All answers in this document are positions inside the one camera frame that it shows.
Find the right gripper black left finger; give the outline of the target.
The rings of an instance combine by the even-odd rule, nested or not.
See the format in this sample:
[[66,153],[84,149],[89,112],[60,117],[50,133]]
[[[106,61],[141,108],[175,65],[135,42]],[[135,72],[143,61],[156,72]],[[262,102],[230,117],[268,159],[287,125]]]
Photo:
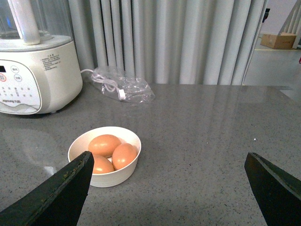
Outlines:
[[2,226],[75,226],[88,195],[94,166],[85,151],[0,213]]

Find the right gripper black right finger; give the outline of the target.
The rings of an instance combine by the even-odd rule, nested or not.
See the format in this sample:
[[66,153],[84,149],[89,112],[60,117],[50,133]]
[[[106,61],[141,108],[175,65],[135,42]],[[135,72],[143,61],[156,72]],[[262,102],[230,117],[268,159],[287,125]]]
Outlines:
[[257,153],[247,154],[244,168],[266,224],[299,226],[301,181]]

